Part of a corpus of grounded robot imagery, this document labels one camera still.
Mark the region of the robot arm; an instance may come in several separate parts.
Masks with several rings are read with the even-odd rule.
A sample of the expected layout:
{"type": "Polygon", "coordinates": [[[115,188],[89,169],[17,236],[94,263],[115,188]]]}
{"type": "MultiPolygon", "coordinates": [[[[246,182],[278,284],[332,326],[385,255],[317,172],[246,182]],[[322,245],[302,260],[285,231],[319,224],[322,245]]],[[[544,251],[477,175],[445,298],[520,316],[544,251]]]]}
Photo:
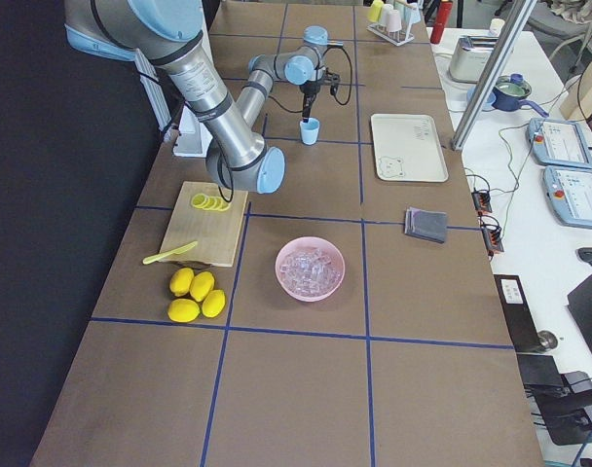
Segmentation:
{"type": "Polygon", "coordinates": [[[248,81],[237,99],[245,122],[249,126],[254,124],[277,81],[288,82],[300,89],[303,103],[297,114],[301,115],[303,122],[307,122],[327,75],[324,54],[329,46],[327,30],[312,25],[305,29],[303,44],[295,52],[253,57],[248,64],[248,81]]]}
{"type": "Polygon", "coordinates": [[[213,137],[206,167],[219,185],[269,194],[280,186],[283,152],[252,130],[275,77],[251,72],[238,99],[205,53],[204,12],[199,1],[67,1],[65,27],[77,50],[119,60],[142,52],[172,79],[213,137]]]}

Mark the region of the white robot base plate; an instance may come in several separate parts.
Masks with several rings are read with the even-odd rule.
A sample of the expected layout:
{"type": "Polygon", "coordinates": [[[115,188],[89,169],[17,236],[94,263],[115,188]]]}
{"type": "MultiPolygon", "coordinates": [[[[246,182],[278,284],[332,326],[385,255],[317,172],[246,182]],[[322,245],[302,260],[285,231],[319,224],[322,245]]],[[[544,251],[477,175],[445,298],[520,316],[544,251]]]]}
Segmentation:
{"type": "Polygon", "coordinates": [[[184,107],[178,124],[173,153],[177,157],[205,158],[212,135],[204,124],[201,124],[193,112],[184,107]]]}

